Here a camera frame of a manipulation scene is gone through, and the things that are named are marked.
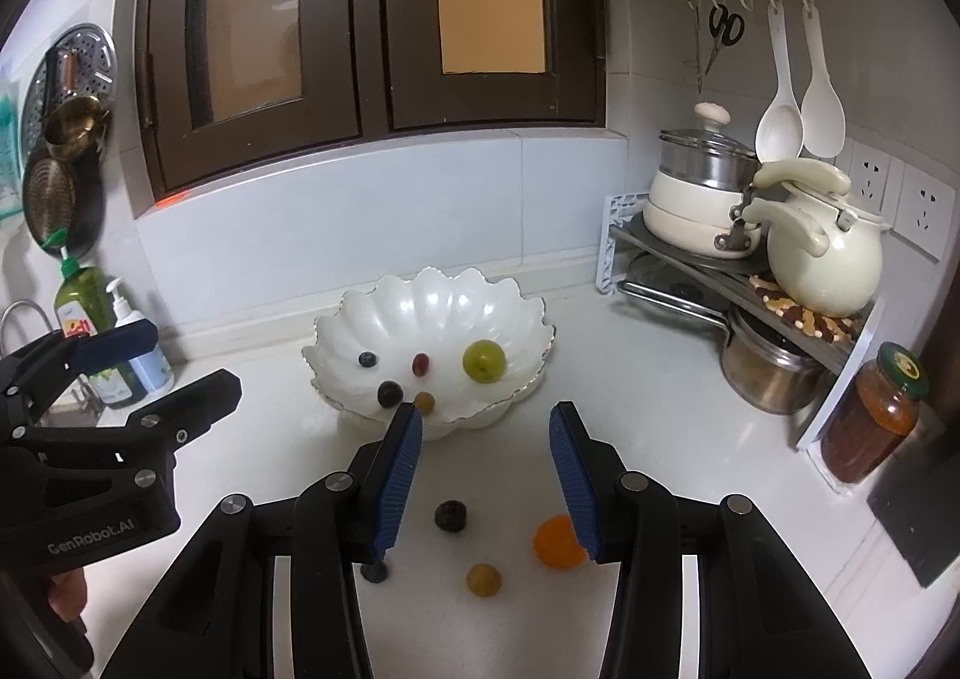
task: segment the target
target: jar of sauce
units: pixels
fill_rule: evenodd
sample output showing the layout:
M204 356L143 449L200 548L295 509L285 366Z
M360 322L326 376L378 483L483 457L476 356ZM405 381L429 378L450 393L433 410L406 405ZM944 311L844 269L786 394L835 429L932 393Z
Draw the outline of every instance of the jar of sauce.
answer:
M877 359L853 379L830 416L820 451L829 471L856 484L899 447L917 425L918 401L929 381L917 358L896 343L880 345Z

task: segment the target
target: white spoon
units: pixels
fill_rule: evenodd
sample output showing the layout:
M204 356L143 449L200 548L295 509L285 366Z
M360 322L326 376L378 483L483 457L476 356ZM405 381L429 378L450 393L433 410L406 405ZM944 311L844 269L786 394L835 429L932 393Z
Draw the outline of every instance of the white spoon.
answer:
M843 150L847 136L847 120L840 98L830 85L827 57L824 54L824 36L820 31L820 12L815 5L803 3L803 28L806 45L810 49L810 67L813 77L803 96L803 144L815 157L831 160Z
M790 56L786 48L784 3L770 0L767 8L770 40L776 63L776 97L757 127L757 158L760 161L795 160L803 148L803 120L790 81Z

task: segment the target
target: orange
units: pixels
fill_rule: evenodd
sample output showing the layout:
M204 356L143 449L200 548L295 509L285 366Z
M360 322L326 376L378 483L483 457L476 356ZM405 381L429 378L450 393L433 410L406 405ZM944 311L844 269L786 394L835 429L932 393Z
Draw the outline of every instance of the orange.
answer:
M536 529L533 540L534 553L547 567L568 570L578 566L587 557L582 546L577 543L573 524L567 514L552 516Z

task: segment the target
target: white bowl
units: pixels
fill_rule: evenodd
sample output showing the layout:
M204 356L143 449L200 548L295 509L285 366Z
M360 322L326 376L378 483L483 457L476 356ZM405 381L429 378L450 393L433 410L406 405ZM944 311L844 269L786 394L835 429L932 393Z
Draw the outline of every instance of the white bowl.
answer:
M512 278L490 283L475 268L456 278L436 268L403 281L385 276L373 291L347 292L333 316L316 321L317 343L304 347L320 396L368 428L383 429L395 408L383 408L377 387L396 381L403 399L430 392L436 408L424 417L424 440L457 428L483 428L510 405L533 392L556 330L544 323L544 300L525 299ZM474 341L496 341L507 355L507 372L492 384L473 381L463 368L464 349ZM378 363L360 365L362 351ZM424 377L413 374L413 358L430 357Z

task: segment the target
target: countertop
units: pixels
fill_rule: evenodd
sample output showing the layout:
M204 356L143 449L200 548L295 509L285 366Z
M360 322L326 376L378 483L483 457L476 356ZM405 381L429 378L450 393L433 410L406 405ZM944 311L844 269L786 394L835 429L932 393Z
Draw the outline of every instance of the countertop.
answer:
M720 371L717 336L700 323L603 297L590 286L544 295L557 340L541 387L499 423L424 446L400 529L391 576L357 578L378 679L587 679L599 672L616 566L570 572L541 566L530 539L565 511L547 447L549 409L574 401L593 437L628 468L672 492L717 502L748 495L779 531L847 628L875 679L901 679L923 655L956 598L947 572L927 591L877 525L864 494L839 497L805 453L790 447L787 419L753 409ZM310 386L301 357L309 338L190 363L184 384L218 368L243 383L237 411L181 450L175 473L182 526L174 535L88 568L83 615L95 675L133 616L224 495L256 503L299 495L347 467L371 440L339 420ZM107 416L107 423L122 422ZM467 505L467 530L440 532L443 500ZM501 592L477 599L464 586L475 563L503 574ZM277 677L289 668L288 594L278 565ZM685 558L683 661L697 675L695 560Z

